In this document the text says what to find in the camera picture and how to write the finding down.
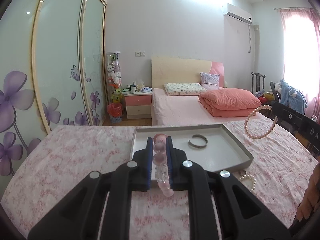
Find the person's right hand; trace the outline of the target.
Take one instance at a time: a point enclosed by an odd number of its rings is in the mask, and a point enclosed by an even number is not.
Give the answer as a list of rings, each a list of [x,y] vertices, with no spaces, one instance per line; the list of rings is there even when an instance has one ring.
[[[317,164],[313,170],[313,173],[309,179],[308,187],[304,193],[303,200],[297,209],[296,217],[298,221],[308,219],[312,211],[316,211],[319,208],[319,164]]]

